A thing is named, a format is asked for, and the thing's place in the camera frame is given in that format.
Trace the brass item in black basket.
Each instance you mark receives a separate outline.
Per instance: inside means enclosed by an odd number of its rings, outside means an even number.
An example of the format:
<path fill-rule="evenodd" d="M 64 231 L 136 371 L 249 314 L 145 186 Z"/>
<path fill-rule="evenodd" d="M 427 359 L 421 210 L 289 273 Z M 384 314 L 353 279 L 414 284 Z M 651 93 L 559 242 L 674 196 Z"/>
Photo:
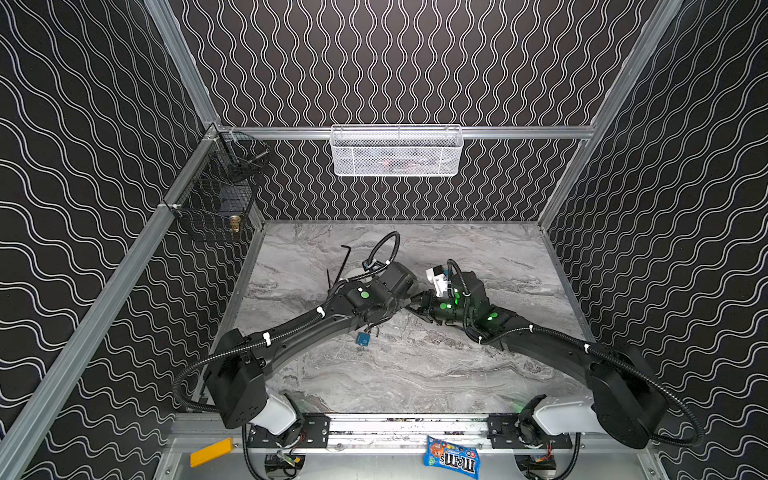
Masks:
<path fill-rule="evenodd" d="M 231 215 L 229 217 L 230 231 L 233 234 L 238 234 L 241 230 L 242 218 L 240 215 Z"/>

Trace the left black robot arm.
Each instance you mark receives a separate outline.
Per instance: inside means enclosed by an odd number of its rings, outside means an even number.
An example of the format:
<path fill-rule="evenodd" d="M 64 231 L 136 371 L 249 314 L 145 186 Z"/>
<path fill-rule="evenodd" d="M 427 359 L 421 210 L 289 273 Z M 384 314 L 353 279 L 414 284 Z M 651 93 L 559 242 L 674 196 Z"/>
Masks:
<path fill-rule="evenodd" d="M 248 335 L 227 332 L 215 353 L 176 376 L 175 400 L 188 409 L 218 413 L 228 429 L 256 426 L 275 436 L 299 429 L 298 408 L 270 392 L 267 380 L 312 347 L 385 323 L 409 303 L 416 276 L 396 261 L 399 247 L 400 233 L 386 234 L 360 273 L 338 278 L 319 305 L 294 319 Z"/>

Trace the blue padlock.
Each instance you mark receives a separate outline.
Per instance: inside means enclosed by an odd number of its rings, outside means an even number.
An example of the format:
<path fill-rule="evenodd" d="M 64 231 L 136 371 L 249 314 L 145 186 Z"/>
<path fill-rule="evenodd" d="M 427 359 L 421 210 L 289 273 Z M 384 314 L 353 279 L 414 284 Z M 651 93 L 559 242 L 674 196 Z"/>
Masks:
<path fill-rule="evenodd" d="M 379 336 L 380 329 L 378 327 L 367 327 L 362 331 L 359 331 L 355 340 L 358 346 L 368 347 L 371 339 Z"/>

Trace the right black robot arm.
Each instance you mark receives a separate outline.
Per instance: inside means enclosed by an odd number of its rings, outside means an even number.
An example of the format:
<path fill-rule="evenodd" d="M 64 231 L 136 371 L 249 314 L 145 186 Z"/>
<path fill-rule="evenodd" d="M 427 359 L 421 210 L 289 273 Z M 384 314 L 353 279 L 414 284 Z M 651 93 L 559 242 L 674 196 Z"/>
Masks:
<path fill-rule="evenodd" d="M 582 383 L 576 396 L 539 394 L 518 418 L 522 441 L 533 446 L 547 436 L 607 434 L 626 447 L 649 442 L 692 448 L 704 431 L 692 410 L 665 388 L 635 348 L 615 350 L 537 325 L 495 305 L 472 272 L 453 275 L 445 292 L 420 292 L 408 310 L 422 320 L 461 329 L 480 346 L 519 353 Z"/>

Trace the white mesh basket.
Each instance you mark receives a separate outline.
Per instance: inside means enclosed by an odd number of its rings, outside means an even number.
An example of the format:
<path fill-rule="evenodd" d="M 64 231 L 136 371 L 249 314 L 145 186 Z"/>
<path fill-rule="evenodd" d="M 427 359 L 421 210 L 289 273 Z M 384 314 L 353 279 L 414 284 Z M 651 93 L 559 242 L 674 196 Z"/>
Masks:
<path fill-rule="evenodd" d="M 450 124 L 336 124 L 329 145 L 340 177 L 452 177 L 464 137 Z"/>

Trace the yellow block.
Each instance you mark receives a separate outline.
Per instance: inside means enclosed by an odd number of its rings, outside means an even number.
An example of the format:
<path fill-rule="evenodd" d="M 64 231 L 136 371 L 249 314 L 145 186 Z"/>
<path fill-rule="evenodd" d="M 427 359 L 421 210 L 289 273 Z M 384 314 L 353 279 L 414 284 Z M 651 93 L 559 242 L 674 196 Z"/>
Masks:
<path fill-rule="evenodd" d="M 234 442 L 231 437 L 206 446 L 200 450 L 192 452 L 189 456 L 189 465 L 191 468 L 200 467 L 212 460 L 218 459 L 234 450 Z"/>

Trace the M&M's candy bag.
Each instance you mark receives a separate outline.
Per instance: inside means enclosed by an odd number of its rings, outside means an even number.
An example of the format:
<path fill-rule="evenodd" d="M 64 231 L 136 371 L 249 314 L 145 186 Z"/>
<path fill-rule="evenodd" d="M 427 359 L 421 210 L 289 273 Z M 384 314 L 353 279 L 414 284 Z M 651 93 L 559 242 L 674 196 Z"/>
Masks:
<path fill-rule="evenodd" d="M 428 436 L 423 464 L 427 467 L 447 469 L 478 480 L 481 461 L 475 448 Z"/>

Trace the black hex key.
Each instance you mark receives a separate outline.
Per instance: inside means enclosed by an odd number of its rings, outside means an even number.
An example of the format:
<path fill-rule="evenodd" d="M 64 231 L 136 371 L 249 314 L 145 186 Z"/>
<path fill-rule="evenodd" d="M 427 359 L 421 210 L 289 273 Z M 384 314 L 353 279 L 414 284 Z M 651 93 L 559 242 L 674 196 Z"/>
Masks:
<path fill-rule="evenodd" d="M 341 262 L 341 265 L 339 266 L 339 268 L 338 268 L 338 270 L 337 270 L 337 272 L 336 272 L 336 276 L 335 276 L 335 278 L 334 278 L 333 280 L 331 279 L 331 282 L 332 282 L 332 287 L 331 287 L 331 289 L 332 289 L 333 287 L 335 287 L 335 286 L 336 286 L 336 284 L 337 284 L 337 283 L 338 283 L 338 282 L 341 280 L 341 278 L 342 278 L 342 274 L 343 274 L 343 273 L 344 273 L 344 271 L 345 271 L 345 267 L 346 267 L 346 265 L 347 265 L 348 259 L 349 259 L 349 257 L 350 257 L 351 251 L 352 251 L 352 247 L 351 247 L 351 246 L 349 246 L 349 245 L 345 245 L 345 244 L 342 244 L 342 245 L 341 245 L 341 248 L 345 250 L 345 256 L 343 257 L 343 260 L 342 260 L 342 262 Z"/>

